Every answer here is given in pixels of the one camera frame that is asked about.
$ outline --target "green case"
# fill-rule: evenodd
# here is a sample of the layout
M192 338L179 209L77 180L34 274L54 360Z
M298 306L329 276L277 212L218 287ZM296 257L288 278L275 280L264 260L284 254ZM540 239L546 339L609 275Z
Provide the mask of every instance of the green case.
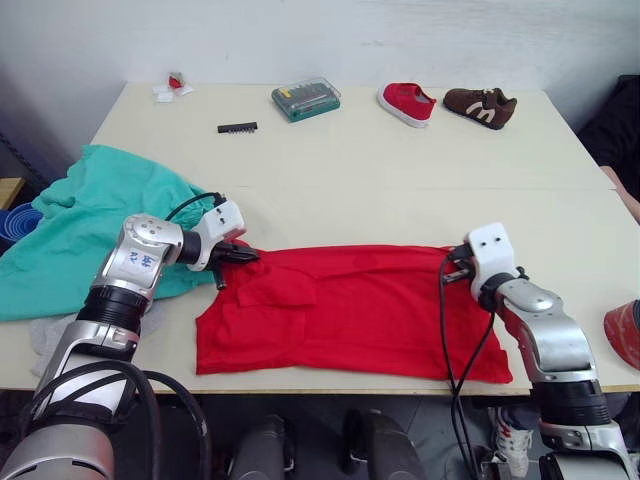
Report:
M276 88L271 98L290 122L335 110L340 106L340 93L324 78Z

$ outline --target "black tool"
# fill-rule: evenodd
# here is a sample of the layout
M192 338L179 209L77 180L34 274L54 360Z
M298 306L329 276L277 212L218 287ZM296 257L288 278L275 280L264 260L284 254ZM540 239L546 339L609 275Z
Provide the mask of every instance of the black tool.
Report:
M218 125L218 133L253 133L258 129L257 122L250 123L233 123L231 125Z
M213 276L216 279L216 288L223 290L227 288L227 282L225 282L224 275L222 274L223 262L241 264L249 263L259 258L260 254L258 251L251 247L229 242L218 242L211 251L211 257L209 257L209 263L206 269L213 272Z

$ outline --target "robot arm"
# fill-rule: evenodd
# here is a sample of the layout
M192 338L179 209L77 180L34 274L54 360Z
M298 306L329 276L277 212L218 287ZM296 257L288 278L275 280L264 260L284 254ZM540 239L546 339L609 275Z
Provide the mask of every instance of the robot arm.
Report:
M63 333L36 394L76 367L102 360L131 361L138 346L140 320L153 300L163 267L183 263L196 271L217 270L220 288L220 262L258 258L251 248L225 242L244 231L237 205L221 196L192 231L146 214L128 217L84 307ZM114 373L86 373L56 388L36 411L37 428L14 450L0 479L112 479L113 452L103 430L130 403L135 389L127 380L80 396L63 417L43 417L43 413L48 405Z
M564 313L560 297L523 278L501 224L472 231L465 243L473 255L471 293L517 339L540 408L543 441L559 452L541 460L546 478L637 480L620 428L610 419L587 338ZM581 463L576 453L590 457ZM602 461L594 463L594 456Z

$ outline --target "floor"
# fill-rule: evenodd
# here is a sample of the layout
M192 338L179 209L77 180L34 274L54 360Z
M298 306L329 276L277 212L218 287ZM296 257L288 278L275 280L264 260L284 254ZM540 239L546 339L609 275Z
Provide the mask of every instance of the floor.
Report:
M27 392L0 392L0 462L15 444L12 435L21 404ZM201 397L216 451L237 444L242 434L264 415L279 414L295 425L297 438L296 479L365 480L366 468L352 476L338 468L341 446L342 417L349 408L377 409L395 419L409 434L427 473L435 480L467 478L455 444L448 398L373 395L219 395ZM161 399L164 426L166 479L195 478L197 447L191 419L172 397ZM491 425L486 410L467 406L467 417L473 443L488 445ZM144 419L133 415L129 424L113 435L117 478L144 478ZM536 459L547 449L539 435L534 438L530 458ZM527 480L539 479L533 464Z

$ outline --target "teal cloth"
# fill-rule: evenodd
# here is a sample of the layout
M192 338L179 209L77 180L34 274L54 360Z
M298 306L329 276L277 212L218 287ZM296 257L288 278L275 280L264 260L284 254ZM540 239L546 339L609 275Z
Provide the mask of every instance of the teal cloth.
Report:
M32 202L44 215L38 227L0 257L0 321L77 312L126 217L164 218L202 192L150 160L85 146L67 177ZM210 199L194 202L172 221L193 228L211 207ZM155 296L180 295L212 281L211 272L173 265L165 268Z

